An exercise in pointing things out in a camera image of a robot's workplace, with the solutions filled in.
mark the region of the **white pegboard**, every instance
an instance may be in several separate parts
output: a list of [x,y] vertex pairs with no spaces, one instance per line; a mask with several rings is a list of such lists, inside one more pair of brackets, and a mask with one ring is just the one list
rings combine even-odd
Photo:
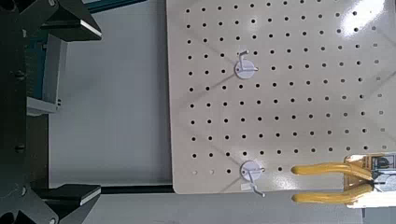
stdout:
[[[296,164],[396,151],[395,4],[390,0],[168,0],[177,193],[340,189]],[[240,79],[237,53],[260,71]]]

